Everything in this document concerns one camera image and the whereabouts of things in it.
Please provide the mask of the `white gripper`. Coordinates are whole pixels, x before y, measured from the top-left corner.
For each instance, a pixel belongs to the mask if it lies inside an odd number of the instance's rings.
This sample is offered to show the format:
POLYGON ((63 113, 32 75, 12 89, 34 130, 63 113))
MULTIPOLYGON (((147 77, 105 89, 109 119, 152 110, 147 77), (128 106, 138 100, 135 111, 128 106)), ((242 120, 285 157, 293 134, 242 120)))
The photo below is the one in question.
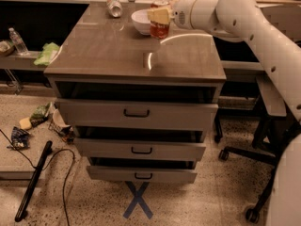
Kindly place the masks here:
MULTIPOLYGON (((192 29, 191 13, 196 0, 178 0, 173 5, 174 23, 183 29, 192 29)), ((148 19, 158 24, 169 24, 172 19, 170 8, 159 7, 147 10, 148 19)))

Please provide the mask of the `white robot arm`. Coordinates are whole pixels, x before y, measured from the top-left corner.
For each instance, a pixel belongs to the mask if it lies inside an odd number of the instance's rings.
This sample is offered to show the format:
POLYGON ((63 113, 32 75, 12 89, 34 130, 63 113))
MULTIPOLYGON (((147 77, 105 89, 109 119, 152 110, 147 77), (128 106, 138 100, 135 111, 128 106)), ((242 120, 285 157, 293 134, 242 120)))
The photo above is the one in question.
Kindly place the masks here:
MULTIPOLYGON (((178 0, 151 8, 148 19, 244 41, 301 122, 301 49, 264 17, 255 0, 178 0)), ((266 226, 301 226, 301 132, 293 129, 277 165, 266 226)))

